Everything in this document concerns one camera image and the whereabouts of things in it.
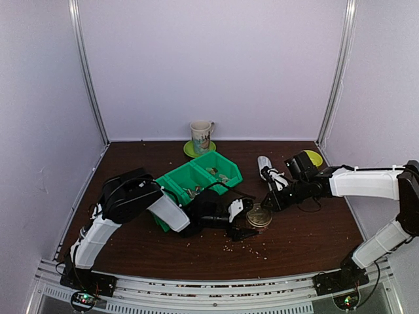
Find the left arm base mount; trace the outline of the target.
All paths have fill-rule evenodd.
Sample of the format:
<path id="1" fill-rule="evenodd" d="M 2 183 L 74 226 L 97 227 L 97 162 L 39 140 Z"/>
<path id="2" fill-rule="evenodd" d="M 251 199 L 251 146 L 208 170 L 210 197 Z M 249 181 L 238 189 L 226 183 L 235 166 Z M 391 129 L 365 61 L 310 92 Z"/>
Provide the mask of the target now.
<path id="1" fill-rule="evenodd" d="M 70 270 L 61 276 L 62 286 L 87 292 L 94 296 L 112 297 L 115 291 L 117 278 L 112 275 L 95 273 L 91 270 Z"/>

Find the front aluminium rail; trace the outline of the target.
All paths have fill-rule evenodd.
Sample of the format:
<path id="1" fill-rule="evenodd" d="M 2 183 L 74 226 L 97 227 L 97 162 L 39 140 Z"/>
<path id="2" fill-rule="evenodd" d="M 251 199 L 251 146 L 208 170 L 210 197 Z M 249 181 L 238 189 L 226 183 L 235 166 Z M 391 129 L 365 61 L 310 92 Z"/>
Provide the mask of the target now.
<path id="1" fill-rule="evenodd" d="M 116 275 L 114 294 L 92 313 L 342 313 L 339 302 L 359 293 L 356 313 L 404 313 L 387 260 L 367 269 L 369 283 L 320 296 L 314 273 L 232 281 L 181 281 Z"/>

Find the clear plastic round container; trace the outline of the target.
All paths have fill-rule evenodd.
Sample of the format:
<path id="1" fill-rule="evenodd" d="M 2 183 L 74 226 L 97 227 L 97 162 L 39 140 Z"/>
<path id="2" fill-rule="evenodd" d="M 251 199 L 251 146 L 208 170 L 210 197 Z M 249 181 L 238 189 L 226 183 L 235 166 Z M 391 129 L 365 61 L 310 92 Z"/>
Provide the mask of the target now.
<path id="1" fill-rule="evenodd" d="M 251 229 L 258 231 L 261 234 L 268 230 L 268 226 L 251 226 Z"/>

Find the green candy bin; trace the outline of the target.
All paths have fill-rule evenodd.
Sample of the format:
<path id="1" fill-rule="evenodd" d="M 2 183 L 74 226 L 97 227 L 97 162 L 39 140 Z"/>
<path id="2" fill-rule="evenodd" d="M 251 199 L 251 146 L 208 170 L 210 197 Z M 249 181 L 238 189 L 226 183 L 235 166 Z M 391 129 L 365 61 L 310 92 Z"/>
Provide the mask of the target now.
<path id="1" fill-rule="evenodd" d="M 156 224 L 159 227 L 161 227 L 164 232 L 169 232 L 171 230 L 171 228 L 168 226 L 168 224 L 166 222 L 164 222 L 161 218 L 156 216 L 154 213 L 153 213 L 153 218 L 154 218 L 154 221 L 156 222 Z"/>
<path id="2" fill-rule="evenodd" d="M 197 186 L 203 190 L 213 181 L 197 166 L 187 163 L 157 178 L 156 182 L 166 190 L 173 192 L 181 205 L 187 205 L 192 201 L 187 190 L 196 192 Z"/>
<path id="3" fill-rule="evenodd" d="M 191 164 L 195 168 L 191 172 L 192 182 L 187 187 L 191 191 L 201 192 L 211 183 L 217 182 L 211 189 L 223 195 L 228 192 L 228 188 L 234 188 L 243 181 L 238 166 L 215 151 L 195 158 Z"/>

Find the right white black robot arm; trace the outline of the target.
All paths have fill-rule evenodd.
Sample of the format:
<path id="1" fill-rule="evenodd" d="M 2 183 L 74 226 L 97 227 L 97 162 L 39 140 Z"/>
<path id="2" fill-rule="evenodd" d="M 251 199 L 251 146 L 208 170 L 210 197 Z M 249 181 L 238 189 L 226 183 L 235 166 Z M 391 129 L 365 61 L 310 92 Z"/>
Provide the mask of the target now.
<path id="1" fill-rule="evenodd" d="M 319 170 L 307 152 L 285 161 L 288 179 L 266 156 L 257 158 L 259 174 L 269 185 L 262 207 L 283 211 L 304 200 L 359 196 L 398 201 L 399 213 L 372 238 L 364 241 L 341 264 L 336 274 L 340 288 L 350 288 L 361 277 L 361 270 L 418 236 L 418 161 L 403 166 L 358 168 L 347 165 Z"/>

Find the lime green bowl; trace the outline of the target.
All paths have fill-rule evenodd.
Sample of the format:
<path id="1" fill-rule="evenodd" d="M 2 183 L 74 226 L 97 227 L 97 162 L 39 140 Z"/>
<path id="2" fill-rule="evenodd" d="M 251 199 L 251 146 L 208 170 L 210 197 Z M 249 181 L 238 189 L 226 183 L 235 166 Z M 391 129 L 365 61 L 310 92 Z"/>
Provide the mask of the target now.
<path id="1" fill-rule="evenodd" d="M 323 164 L 323 158 L 322 158 L 322 156 L 319 153 L 317 153 L 316 151 L 313 151 L 313 150 L 304 150 L 304 152 L 307 154 L 307 156 L 309 157 L 310 161 L 317 168 L 319 168 Z"/>

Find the silver metal scoop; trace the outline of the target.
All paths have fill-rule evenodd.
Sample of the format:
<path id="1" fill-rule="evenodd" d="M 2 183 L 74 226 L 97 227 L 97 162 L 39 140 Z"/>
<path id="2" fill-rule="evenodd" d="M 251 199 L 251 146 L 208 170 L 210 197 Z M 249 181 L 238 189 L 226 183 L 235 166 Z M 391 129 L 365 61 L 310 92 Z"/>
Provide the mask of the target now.
<path id="1" fill-rule="evenodd" d="M 266 156 L 259 156 L 257 158 L 257 164 L 261 179 L 267 183 L 269 191 L 272 191 L 274 179 L 272 178 L 272 164 L 270 159 Z"/>

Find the right aluminium frame post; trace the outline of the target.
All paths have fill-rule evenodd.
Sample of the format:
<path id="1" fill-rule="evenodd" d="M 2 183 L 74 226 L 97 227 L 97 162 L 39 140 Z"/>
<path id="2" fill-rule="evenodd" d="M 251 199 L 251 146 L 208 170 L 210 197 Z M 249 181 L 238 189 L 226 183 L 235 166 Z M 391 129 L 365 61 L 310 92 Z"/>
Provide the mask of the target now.
<path id="1" fill-rule="evenodd" d="M 338 110 L 341 93 L 343 91 L 344 73 L 350 58 L 358 3 L 359 1 L 356 0 L 349 0 L 346 2 L 337 64 L 335 67 L 335 73 L 333 76 L 325 114 L 323 116 L 323 122 L 321 123 L 321 128 L 317 139 L 317 144 L 320 148 L 326 147 L 326 142 L 330 136 L 332 125 Z"/>

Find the green saucer plate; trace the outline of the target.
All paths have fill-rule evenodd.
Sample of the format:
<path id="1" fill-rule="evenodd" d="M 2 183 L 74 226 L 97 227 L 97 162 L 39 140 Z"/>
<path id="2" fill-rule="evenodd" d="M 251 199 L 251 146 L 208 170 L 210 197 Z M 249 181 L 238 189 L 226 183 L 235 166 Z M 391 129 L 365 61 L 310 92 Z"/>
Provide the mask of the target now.
<path id="1" fill-rule="evenodd" d="M 215 143 L 214 143 L 213 141 L 210 143 L 210 146 L 209 146 L 209 151 L 216 151 L 216 145 L 215 145 Z M 197 158 L 197 157 L 199 157 L 199 156 L 200 156 L 200 154 L 198 154 L 198 153 L 196 153 L 196 152 L 194 151 L 193 141 L 192 141 L 192 140 L 187 141 L 187 142 L 184 144 L 184 146 L 183 146 L 183 152 L 184 152 L 184 153 L 185 153 L 188 157 L 191 157 L 191 158 Z"/>

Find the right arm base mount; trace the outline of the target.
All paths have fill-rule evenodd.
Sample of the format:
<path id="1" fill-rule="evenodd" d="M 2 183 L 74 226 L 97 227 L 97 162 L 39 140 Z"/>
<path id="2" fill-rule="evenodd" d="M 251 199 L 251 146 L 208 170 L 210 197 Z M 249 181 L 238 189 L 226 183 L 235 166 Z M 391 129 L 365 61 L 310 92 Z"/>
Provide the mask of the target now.
<path id="1" fill-rule="evenodd" d="M 317 296 L 353 290 L 370 282 L 366 273 L 360 273 L 354 277 L 345 277 L 342 270 L 329 273 L 320 272 L 313 276 L 312 280 Z"/>

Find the patterned ceramic mug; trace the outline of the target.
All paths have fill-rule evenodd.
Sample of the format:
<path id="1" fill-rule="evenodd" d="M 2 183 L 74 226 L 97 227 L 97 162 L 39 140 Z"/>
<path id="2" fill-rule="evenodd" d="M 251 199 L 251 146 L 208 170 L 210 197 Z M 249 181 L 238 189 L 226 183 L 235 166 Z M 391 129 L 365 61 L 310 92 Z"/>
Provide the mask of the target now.
<path id="1" fill-rule="evenodd" d="M 197 155 L 209 151 L 214 128 L 215 122 L 211 120 L 197 120 L 190 123 L 192 147 Z"/>

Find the aluminium frame post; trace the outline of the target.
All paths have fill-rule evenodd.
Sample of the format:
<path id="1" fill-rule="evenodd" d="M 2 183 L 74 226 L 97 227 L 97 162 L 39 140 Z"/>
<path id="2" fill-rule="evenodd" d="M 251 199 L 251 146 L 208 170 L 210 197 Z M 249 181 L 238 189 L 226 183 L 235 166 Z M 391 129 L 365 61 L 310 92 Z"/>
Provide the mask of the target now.
<path id="1" fill-rule="evenodd" d="M 341 93 L 343 91 L 344 73 L 350 58 L 358 3 L 359 1 L 356 0 L 349 0 L 346 2 L 337 64 L 335 67 L 335 73 L 333 76 L 325 114 L 323 116 L 323 122 L 321 123 L 321 128 L 317 139 L 317 144 L 320 148 L 326 147 L 326 142 L 330 136 L 332 125 L 338 110 Z"/>
<path id="2" fill-rule="evenodd" d="M 100 112 L 100 108 L 98 105 L 98 100 L 96 96 L 96 91 L 94 89 L 94 84 L 92 80 L 92 74 L 90 71 L 89 63 L 88 63 L 88 55 L 86 53 L 86 47 L 84 42 L 84 36 L 82 32 L 82 23 L 81 23 L 81 16 L 79 10 L 79 1 L 77 0 L 69 0 L 69 13 L 71 18 L 71 23 L 73 25 L 73 31 L 75 34 L 75 42 L 79 54 L 79 61 L 81 64 L 81 71 L 82 77 L 84 81 L 84 85 L 86 88 L 88 101 L 94 116 L 94 122 L 98 128 L 98 131 L 101 136 L 101 140 L 105 146 L 107 146 L 110 141 L 105 130 L 105 125 L 103 122 L 103 118 Z"/>

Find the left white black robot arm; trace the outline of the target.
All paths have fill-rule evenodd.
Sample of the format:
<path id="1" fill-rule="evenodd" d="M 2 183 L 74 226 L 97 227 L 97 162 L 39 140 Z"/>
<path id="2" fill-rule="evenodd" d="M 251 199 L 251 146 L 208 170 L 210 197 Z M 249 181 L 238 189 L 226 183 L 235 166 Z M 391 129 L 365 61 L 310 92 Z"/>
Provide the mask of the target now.
<path id="1" fill-rule="evenodd" d="M 220 228 L 243 238 L 234 219 L 253 207 L 254 196 L 223 182 L 205 186 L 190 203 L 182 205 L 177 194 L 141 167 L 106 181 L 93 205 L 89 222 L 64 257 L 62 277 L 79 290 L 94 285 L 91 273 L 100 251 L 114 232 L 148 211 L 181 237 L 191 237 L 204 228 Z"/>

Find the left aluminium frame post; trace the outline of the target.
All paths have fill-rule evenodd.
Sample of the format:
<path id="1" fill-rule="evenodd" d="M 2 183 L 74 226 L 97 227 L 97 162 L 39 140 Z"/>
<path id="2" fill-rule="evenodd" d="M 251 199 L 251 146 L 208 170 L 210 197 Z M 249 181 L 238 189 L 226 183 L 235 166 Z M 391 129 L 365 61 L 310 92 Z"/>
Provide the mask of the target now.
<path id="1" fill-rule="evenodd" d="M 73 25 L 73 31 L 75 34 L 75 42 L 79 54 L 79 61 L 81 64 L 81 71 L 82 77 L 84 81 L 84 85 L 86 88 L 88 101 L 94 116 L 94 122 L 98 128 L 98 131 L 101 136 L 101 140 L 105 146 L 107 146 L 110 141 L 105 130 L 105 125 L 103 122 L 103 118 L 100 112 L 100 108 L 98 105 L 98 100 L 96 96 L 96 91 L 94 89 L 94 84 L 92 80 L 92 74 L 90 71 L 89 63 L 88 63 L 88 55 L 86 53 L 86 47 L 84 42 L 84 36 L 82 32 L 82 23 L 81 23 L 81 16 L 79 10 L 79 1 L 77 0 L 69 0 L 69 13 L 71 18 L 71 23 Z"/>

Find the gold round lid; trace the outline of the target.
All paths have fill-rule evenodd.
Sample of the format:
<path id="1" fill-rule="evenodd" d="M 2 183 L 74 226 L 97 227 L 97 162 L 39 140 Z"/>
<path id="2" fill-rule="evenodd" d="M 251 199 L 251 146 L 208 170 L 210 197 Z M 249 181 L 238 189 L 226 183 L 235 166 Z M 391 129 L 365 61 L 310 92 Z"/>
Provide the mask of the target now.
<path id="1" fill-rule="evenodd" d="M 253 208 L 246 213 L 246 219 L 250 225 L 264 228 L 272 222 L 272 212 L 261 207 L 260 203 L 253 205 Z"/>

